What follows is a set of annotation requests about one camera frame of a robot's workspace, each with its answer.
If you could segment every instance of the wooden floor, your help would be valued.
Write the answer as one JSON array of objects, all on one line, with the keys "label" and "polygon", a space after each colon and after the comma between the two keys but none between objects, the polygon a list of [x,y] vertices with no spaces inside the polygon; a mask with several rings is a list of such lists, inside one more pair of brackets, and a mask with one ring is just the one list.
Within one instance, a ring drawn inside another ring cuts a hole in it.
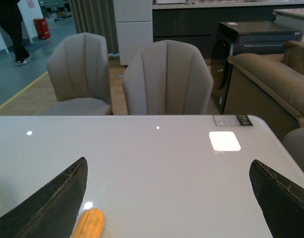
[{"label": "wooden floor", "polygon": [[[120,65],[119,58],[109,60],[111,100],[114,115],[127,115],[126,103],[122,89],[122,74],[126,70]],[[19,92],[12,99],[0,106],[0,116],[36,116],[56,103],[56,97],[47,72]],[[207,114],[219,114],[211,101]]]}]

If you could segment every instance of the yellow floor line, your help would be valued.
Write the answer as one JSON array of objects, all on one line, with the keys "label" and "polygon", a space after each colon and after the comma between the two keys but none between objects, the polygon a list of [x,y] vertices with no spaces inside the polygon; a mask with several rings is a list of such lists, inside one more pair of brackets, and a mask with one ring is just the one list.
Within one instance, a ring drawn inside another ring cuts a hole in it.
[{"label": "yellow floor line", "polygon": [[42,77],[44,77],[48,72],[46,71],[44,74],[42,74],[40,77],[35,79],[32,83],[30,83],[28,86],[26,86],[24,89],[22,89],[20,92],[18,92],[16,95],[14,95],[12,98],[10,98],[8,101],[4,102],[3,104],[0,105],[0,109],[3,108],[5,105],[10,103],[13,99],[18,97],[20,94],[22,94],[24,91],[26,91],[28,88],[30,88],[33,84],[38,82]]}]

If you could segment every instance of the countertop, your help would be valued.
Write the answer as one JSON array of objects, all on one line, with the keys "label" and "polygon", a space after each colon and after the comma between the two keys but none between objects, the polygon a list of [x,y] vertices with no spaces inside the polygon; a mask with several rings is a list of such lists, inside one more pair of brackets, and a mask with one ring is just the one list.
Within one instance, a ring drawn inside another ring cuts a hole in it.
[{"label": "countertop", "polygon": [[200,0],[196,4],[153,4],[152,9],[271,6],[304,4],[304,0]]},{"label": "countertop", "polygon": [[274,10],[274,14],[286,15],[286,16],[296,16],[296,17],[304,17],[304,8],[296,8],[296,9],[276,9]]}]

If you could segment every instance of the sneaker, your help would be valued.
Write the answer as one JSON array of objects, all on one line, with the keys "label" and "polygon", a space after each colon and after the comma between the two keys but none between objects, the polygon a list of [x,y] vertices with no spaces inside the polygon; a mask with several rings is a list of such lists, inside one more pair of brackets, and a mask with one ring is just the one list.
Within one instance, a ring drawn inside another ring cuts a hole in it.
[{"label": "sneaker", "polygon": [[22,60],[22,61],[17,61],[17,65],[18,66],[22,66],[22,65],[25,65],[25,64],[27,64],[27,63],[29,63],[29,62],[31,62],[31,60]]}]

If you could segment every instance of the chair backrest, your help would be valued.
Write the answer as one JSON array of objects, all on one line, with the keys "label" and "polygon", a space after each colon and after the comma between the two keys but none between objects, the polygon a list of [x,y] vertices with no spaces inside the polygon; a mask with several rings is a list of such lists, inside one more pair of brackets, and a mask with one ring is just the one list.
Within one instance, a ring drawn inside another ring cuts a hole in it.
[{"label": "chair backrest", "polygon": [[304,172],[304,126],[287,133],[282,144]]},{"label": "chair backrest", "polygon": [[122,86],[129,115],[199,115],[213,79],[197,47],[165,40],[137,51]]},{"label": "chair backrest", "polygon": [[47,61],[58,101],[97,98],[111,103],[106,39],[91,33],[66,37]]}]

